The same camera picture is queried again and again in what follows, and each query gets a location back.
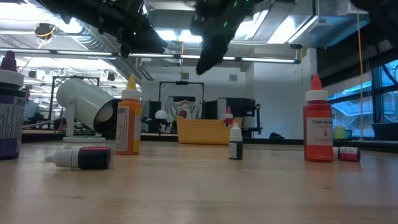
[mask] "wooden table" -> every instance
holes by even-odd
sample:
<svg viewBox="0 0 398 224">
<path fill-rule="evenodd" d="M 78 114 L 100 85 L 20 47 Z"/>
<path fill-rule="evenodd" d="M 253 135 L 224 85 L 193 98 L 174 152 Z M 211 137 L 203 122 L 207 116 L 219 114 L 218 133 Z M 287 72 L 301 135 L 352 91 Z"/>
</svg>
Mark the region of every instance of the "wooden table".
<svg viewBox="0 0 398 224">
<path fill-rule="evenodd" d="M 245 145 L 230 161 L 222 146 L 142 142 L 110 170 L 43 162 L 71 146 L 23 144 L 18 160 L 0 161 L 1 224 L 398 222 L 395 154 L 322 164 L 298 146 Z"/>
</svg>

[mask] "yellow container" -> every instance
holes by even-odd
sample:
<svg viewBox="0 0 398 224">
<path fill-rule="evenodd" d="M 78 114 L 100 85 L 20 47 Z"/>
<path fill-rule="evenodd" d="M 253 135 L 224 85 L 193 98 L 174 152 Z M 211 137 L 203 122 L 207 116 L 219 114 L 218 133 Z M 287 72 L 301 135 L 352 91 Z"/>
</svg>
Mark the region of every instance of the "yellow container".
<svg viewBox="0 0 398 224">
<path fill-rule="evenodd" d="M 233 123 L 242 126 L 242 118 L 235 118 Z M 185 119 L 177 117 L 178 141 L 182 144 L 229 144 L 231 127 L 224 127 L 223 120 Z"/>
</svg>

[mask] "ceiling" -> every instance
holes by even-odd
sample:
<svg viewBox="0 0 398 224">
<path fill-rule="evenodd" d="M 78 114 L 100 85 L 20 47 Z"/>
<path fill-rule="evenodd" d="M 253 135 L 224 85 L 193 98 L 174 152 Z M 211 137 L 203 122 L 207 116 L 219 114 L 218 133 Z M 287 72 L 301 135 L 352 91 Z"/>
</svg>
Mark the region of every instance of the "ceiling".
<svg viewBox="0 0 398 224">
<path fill-rule="evenodd" d="M 36 49 L 40 46 L 42 49 L 96 52 L 116 52 L 120 48 L 117 40 L 108 34 L 99 35 L 95 28 L 78 20 L 66 25 L 59 16 L 49 13 L 34 0 L 25 1 L 26 4 L 20 5 L 0 3 L 0 47 Z M 266 0 L 258 4 L 253 15 L 239 27 L 227 56 L 292 59 L 297 54 L 288 42 L 304 47 L 328 47 L 356 30 L 356 9 L 348 0 L 287 2 Z M 187 0 L 147 0 L 145 3 L 144 11 L 153 28 L 168 40 L 167 52 L 170 54 L 179 54 L 182 48 L 185 54 L 200 54 L 200 37 L 191 36 L 188 31 L 193 5 L 193 1 Z M 367 19 L 367 16 L 361 17 L 362 26 L 366 25 Z M 40 22 L 56 27 L 53 37 L 45 44 L 33 33 Z M 174 42 L 174 39 L 184 40 L 184 45 Z M 71 75 L 99 77 L 101 84 L 107 82 L 105 70 L 115 72 L 117 83 L 125 83 L 132 74 L 138 83 L 179 80 L 181 64 L 182 70 L 190 74 L 190 80 L 225 83 L 229 74 L 242 75 L 251 65 L 249 62 L 223 62 L 209 71 L 214 75 L 198 77 L 194 70 L 196 60 L 32 56 L 17 54 L 18 66 L 24 67 L 29 62 L 26 70 L 43 70 L 49 76 L 63 69 Z"/>
</svg>

